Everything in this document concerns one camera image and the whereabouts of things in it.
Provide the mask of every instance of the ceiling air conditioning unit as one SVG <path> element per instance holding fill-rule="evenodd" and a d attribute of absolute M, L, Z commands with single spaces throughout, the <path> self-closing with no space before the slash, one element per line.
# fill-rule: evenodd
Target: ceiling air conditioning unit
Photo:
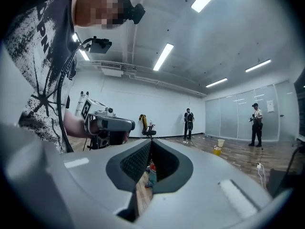
<path fill-rule="evenodd" d="M 110 75 L 115 77 L 122 77 L 124 71 L 122 71 L 122 65 L 118 63 L 101 62 L 101 67 L 104 75 Z"/>

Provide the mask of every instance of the man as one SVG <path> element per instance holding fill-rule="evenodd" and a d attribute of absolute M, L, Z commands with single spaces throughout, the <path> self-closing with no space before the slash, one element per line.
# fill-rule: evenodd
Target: man
<path fill-rule="evenodd" d="M 184 114 L 184 137 L 183 137 L 183 140 L 186 140 L 186 133 L 187 133 L 187 130 L 189 130 L 189 136 L 187 137 L 187 139 L 191 140 L 192 137 L 192 128 L 189 129 L 188 128 L 188 122 L 192 122 L 193 124 L 193 120 L 194 120 L 194 115 L 192 113 L 190 113 L 190 109 L 187 108 L 186 109 L 186 113 Z"/>
<path fill-rule="evenodd" d="M 113 28 L 130 19 L 128 8 L 132 5 L 129 0 L 23 2 L 23 6 L 15 10 L 17 15 L 3 40 L 5 50 L 34 88 L 19 125 L 42 140 L 53 142 L 60 153 L 65 153 L 67 147 L 59 125 L 56 91 L 62 66 L 78 46 L 72 39 L 74 27 Z M 90 138 L 84 130 L 84 121 L 65 109 L 76 63 L 63 82 L 60 111 L 68 135 Z M 98 133 L 96 122 L 92 122 L 91 131 Z"/>
<path fill-rule="evenodd" d="M 254 108 L 254 119 L 253 119 L 253 125 L 252 125 L 252 142 L 249 144 L 249 146 L 254 146 L 255 135 L 257 135 L 258 145 L 256 145 L 256 147 L 261 147 L 262 146 L 263 113 L 258 108 L 257 103 L 252 105 L 252 107 Z"/>

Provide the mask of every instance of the white paper sign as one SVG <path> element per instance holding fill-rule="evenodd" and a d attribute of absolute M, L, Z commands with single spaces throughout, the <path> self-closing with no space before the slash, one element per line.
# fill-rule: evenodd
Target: white paper sign
<path fill-rule="evenodd" d="M 267 110 L 268 110 L 268 112 L 274 112 L 275 111 L 273 100 L 267 101 Z"/>

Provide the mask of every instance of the person in white shirt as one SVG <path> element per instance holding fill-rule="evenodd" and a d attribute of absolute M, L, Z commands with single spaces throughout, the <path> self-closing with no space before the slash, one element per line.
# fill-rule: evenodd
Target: person in white shirt
<path fill-rule="evenodd" d="M 261 147 L 262 146 L 263 113 L 258 108 L 257 103 L 252 105 L 252 107 L 254 108 L 255 112 L 254 112 L 254 120 L 253 120 L 253 125 L 252 125 L 252 142 L 249 144 L 249 146 L 254 146 L 255 135 L 257 135 L 258 145 L 256 145 L 256 147 Z"/>

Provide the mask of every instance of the yellow bucket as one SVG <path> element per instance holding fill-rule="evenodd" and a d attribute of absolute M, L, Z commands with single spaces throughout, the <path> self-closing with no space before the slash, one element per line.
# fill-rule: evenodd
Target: yellow bucket
<path fill-rule="evenodd" d="M 224 140 L 223 139 L 218 139 L 218 146 L 223 147 L 224 146 Z"/>
<path fill-rule="evenodd" d="M 221 154 L 221 149 L 220 149 L 220 150 L 214 149 L 214 150 L 213 150 L 213 153 L 214 153 L 215 155 L 217 155 L 217 156 L 220 156 L 220 154 Z"/>

